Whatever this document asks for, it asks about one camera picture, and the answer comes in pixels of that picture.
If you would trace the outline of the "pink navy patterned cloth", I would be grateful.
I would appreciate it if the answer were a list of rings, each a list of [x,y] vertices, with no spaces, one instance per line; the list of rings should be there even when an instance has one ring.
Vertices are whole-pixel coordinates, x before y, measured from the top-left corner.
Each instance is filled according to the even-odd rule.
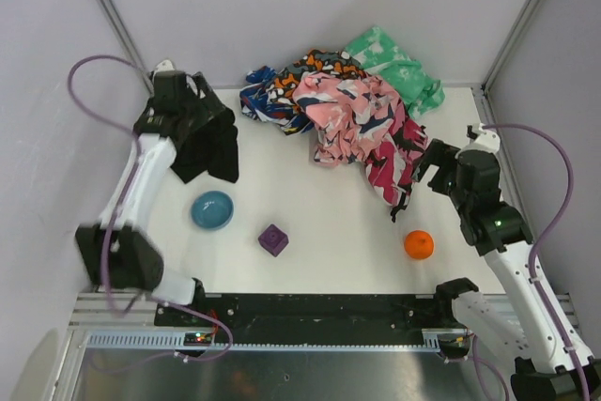
[[[376,75],[339,79],[313,73],[303,79],[292,100],[315,126],[313,159],[324,166],[364,162],[397,115],[405,112],[398,92]]]

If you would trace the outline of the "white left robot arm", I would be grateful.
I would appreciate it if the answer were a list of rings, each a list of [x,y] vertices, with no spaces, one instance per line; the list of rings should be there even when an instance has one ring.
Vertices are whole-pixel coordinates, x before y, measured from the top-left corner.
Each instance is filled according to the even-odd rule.
[[[236,124],[236,182],[183,182],[173,144],[144,136],[132,149],[133,183],[116,188],[101,216],[158,251],[158,298],[184,300],[193,279],[211,293],[422,294],[458,274],[465,243],[446,198],[419,184],[392,217],[357,163],[312,162],[311,134]]]

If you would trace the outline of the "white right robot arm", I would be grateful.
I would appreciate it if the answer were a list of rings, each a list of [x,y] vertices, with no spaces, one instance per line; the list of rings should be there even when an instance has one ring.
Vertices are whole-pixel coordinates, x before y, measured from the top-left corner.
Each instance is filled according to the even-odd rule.
[[[465,241],[501,283],[518,323],[500,316],[468,278],[437,286],[444,314],[513,362],[515,399],[599,398],[600,361],[568,320],[539,260],[530,256],[532,233],[520,212],[501,198],[496,156],[436,140],[420,159],[414,179],[420,180],[431,165],[438,170],[429,187],[451,200]]]

